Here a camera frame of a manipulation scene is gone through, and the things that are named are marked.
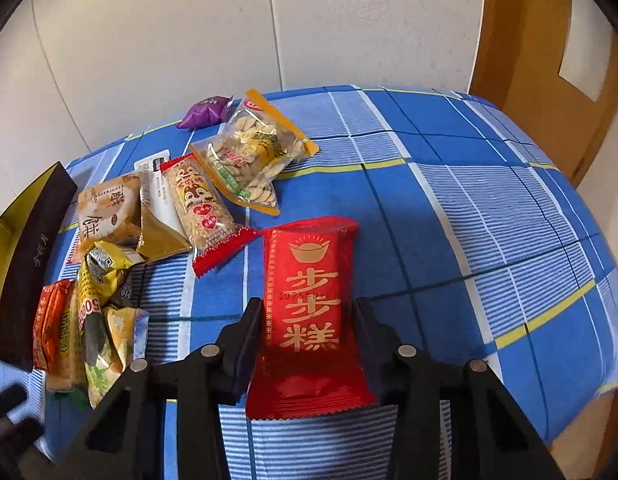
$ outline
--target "blue plaid bedsheet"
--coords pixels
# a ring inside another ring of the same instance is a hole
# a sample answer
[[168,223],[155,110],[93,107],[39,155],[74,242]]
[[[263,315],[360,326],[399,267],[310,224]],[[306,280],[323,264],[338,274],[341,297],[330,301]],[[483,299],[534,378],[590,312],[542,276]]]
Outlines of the blue plaid bedsheet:
[[[618,270],[600,228],[551,160],[507,116],[468,94],[430,88],[338,86],[267,96],[314,139],[317,156],[275,183],[273,218],[229,205],[266,228],[341,215],[361,225],[355,296],[405,342],[439,360],[485,359],[551,442],[596,395],[618,387]],[[176,123],[113,142],[68,165],[79,189],[171,157],[218,126]],[[73,278],[73,203],[55,243],[49,282]],[[148,358],[164,363],[212,342],[252,296],[262,297],[262,241],[196,280],[182,254],[133,270],[135,304],[150,317]],[[0,389],[28,384],[13,413],[44,418],[40,446],[58,457],[89,412],[44,398],[40,372],[0,365]],[[176,405],[167,407],[166,478],[177,478]],[[231,477],[381,479],[395,411],[372,406],[291,421],[249,421],[221,409]],[[441,479],[449,478],[451,419],[441,403]]]

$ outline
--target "gold ingot logo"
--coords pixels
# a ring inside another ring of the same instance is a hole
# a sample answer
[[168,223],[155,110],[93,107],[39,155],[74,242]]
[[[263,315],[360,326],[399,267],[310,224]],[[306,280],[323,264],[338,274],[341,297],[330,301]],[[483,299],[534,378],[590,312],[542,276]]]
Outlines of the gold ingot logo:
[[324,258],[329,250],[329,240],[316,242],[305,242],[300,245],[289,244],[289,249],[294,258],[301,264],[314,264]]

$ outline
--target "dark brown box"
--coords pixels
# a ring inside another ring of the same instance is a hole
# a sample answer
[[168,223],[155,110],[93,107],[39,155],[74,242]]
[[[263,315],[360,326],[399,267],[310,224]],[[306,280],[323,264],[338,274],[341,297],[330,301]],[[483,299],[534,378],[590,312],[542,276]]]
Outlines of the dark brown box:
[[60,162],[0,216],[0,360],[31,371],[32,330],[46,264],[77,186]]

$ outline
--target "red snack package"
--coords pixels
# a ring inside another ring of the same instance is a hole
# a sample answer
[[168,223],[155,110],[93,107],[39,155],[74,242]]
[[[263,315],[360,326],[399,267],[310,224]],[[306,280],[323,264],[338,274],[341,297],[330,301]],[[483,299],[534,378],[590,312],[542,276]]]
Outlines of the red snack package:
[[300,220],[264,230],[265,332],[247,393],[251,419],[299,418],[375,402],[349,315],[358,222]]
[[33,366],[48,372],[60,345],[60,322],[73,280],[60,280],[42,288],[33,325]]

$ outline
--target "yellow stripe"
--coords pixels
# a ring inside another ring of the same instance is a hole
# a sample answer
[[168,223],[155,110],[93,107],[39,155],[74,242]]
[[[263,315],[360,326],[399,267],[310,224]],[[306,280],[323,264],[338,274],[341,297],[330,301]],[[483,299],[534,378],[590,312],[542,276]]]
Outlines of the yellow stripe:
[[392,160],[383,160],[382,162],[366,162],[365,168],[368,170],[378,170],[380,168],[391,168],[392,166],[400,166],[406,163],[404,158],[393,158]]
[[163,124],[162,126],[158,126],[156,128],[152,128],[151,130],[147,130],[147,131],[142,132],[140,134],[130,134],[125,140],[137,139],[138,137],[142,137],[143,135],[150,134],[152,132],[156,132],[157,130],[160,130],[162,128],[166,128],[167,126],[173,126],[174,124],[178,124],[178,123],[180,123],[180,121],[182,121],[182,119],[178,119],[177,121],[173,121],[173,122],[170,122],[170,123],[167,123],[167,124]]
[[534,166],[535,168],[545,168],[545,170],[557,170],[558,168],[552,166],[551,164],[539,164],[537,162],[529,162],[529,166]]
[[455,95],[440,94],[438,92],[427,92],[426,90],[401,90],[398,88],[363,88],[361,90],[363,92],[378,92],[378,91],[387,90],[388,92],[400,92],[401,94],[436,95],[438,97],[448,97],[449,99],[456,99],[458,101],[462,101],[462,97],[456,97]]
[[[564,298],[564,300],[559,301],[549,310],[543,312],[540,316],[534,317],[534,319],[528,321],[527,328],[529,332],[533,332],[535,329],[540,328],[547,322],[551,321],[554,317],[558,316],[561,312],[567,310],[576,301],[580,300],[580,298],[582,298],[587,292],[592,290],[594,286],[596,286],[594,280],[588,281],[581,288]],[[518,328],[497,337],[496,346],[499,350],[505,348],[505,346],[508,346],[524,337],[526,333],[527,331],[525,330],[525,326],[519,326]]]
[[71,229],[75,229],[77,226],[78,226],[78,223],[74,222],[73,224],[68,224],[68,225],[60,227],[60,230],[58,232],[64,233],[65,231],[70,231]]
[[599,394],[604,394],[604,393],[606,393],[606,392],[609,392],[609,391],[611,391],[611,390],[614,390],[614,389],[615,389],[615,388],[617,388],[617,387],[618,387],[618,380],[617,380],[617,381],[614,381],[614,382],[612,382],[612,383],[609,383],[609,384],[605,384],[604,386],[600,387],[600,388],[598,389],[598,393],[599,393]]
[[[393,158],[382,162],[365,163],[365,167],[368,170],[378,170],[380,168],[391,168],[392,166],[399,166],[401,164],[406,164],[404,158]],[[304,168],[303,170],[290,171],[289,173],[280,173],[277,178],[287,179],[312,173],[346,173],[348,171],[360,170],[362,170],[362,164],[346,164],[344,166],[314,166],[313,168]]]
[[511,332],[507,332],[504,335],[496,338],[496,347],[500,350],[505,348],[505,346],[509,346],[512,343],[515,343],[518,339],[521,339],[525,336],[527,331],[525,330],[525,326],[519,326],[515,328]]
[[345,173],[346,171],[359,170],[362,170],[360,164],[348,164],[346,166],[314,166],[313,168],[304,168],[303,170],[290,171],[289,173],[280,173],[277,178],[282,180],[311,173]]

